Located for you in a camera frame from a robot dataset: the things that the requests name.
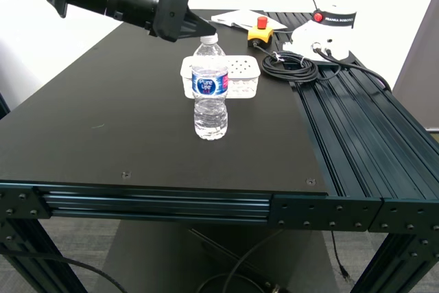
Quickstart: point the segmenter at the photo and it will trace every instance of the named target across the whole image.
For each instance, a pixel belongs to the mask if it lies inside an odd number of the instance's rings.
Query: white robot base
[[[294,30],[290,43],[283,45],[284,51],[292,51],[316,62],[328,62],[314,52],[320,48],[326,53],[331,50],[332,56],[338,60],[349,58],[352,27],[333,27],[308,21]]]

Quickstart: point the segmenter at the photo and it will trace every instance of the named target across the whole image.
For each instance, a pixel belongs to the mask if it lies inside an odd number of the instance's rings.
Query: white container
[[[193,99],[192,94],[192,58],[183,60],[180,75],[183,79],[185,96]],[[226,56],[228,61],[228,99],[250,99],[256,95],[258,79],[261,75],[256,58],[252,56]]]

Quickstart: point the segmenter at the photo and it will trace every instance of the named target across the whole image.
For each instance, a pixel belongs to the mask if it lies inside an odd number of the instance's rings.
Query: plastic water bottle
[[[217,34],[201,37],[192,63],[195,131],[206,140],[220,139],[227,131],[227,61],[217,42]]]

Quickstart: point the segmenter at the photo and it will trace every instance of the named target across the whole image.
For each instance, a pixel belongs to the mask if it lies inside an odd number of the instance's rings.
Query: bottle label
[[[200,78],[192,71],[192,90],[203,95],[221,95],[227,92],[228,74],[215,78]]]

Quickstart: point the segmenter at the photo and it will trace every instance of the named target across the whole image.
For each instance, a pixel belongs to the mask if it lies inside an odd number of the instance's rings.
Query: emergency stop button
[[[265,16],[258,17],[258,29],[264,30],[267,27],[268,18]]]

